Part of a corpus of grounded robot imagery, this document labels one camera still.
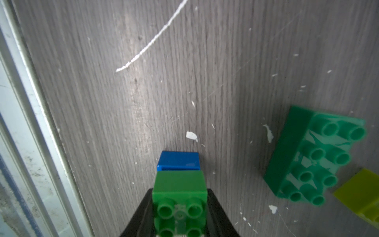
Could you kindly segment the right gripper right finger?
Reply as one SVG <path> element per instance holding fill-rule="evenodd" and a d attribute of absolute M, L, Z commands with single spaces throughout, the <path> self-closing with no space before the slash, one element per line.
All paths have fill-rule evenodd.
<path fill-rule="evenodd" d="M 211 189 L 207 189 L 206 237 L 240 237 Z"/>

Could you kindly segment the green lego brick small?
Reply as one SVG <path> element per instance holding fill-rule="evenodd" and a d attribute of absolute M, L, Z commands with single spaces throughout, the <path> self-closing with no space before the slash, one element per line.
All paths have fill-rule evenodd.
<path fill-rule="evenodd" d="M 159 171 L 152 192 L 156 235 L 201 237 L 207 197 L 201 170 Z"/>

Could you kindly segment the blue lego brick small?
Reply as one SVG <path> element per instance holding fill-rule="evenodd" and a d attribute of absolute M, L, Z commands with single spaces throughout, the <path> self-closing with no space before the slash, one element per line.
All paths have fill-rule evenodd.
<path fill-rule="evenodd" d="M 157 171 L 200 170 L 199 153 L 162 151 Z"/>

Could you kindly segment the green lego brick long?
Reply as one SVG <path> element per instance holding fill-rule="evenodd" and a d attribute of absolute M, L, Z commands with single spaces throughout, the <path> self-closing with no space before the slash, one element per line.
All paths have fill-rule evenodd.
<path fill-rule="evenodd" d="M 348 165 L 352 146 L 367 134 L 366 121 L 291 106 L 264 175 L 273 194 L 313 206 L 325 203 L 337 185 L 338 170 Z"/>

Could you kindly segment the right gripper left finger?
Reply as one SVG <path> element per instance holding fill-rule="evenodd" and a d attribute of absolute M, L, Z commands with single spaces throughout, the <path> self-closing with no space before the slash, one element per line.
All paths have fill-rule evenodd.
<path fill-rule="evenodd" d="M 148 189 L 120 237 L 155 237 L 153 189 Z"/>

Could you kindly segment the lime lego brick small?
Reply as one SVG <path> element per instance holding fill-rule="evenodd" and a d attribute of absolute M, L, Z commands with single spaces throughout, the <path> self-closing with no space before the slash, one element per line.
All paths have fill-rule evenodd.
<path fill-rule="evenodd" d="M 358 217 L 379 227 L 379 176 L 363 168 L 333 195 Z"/>

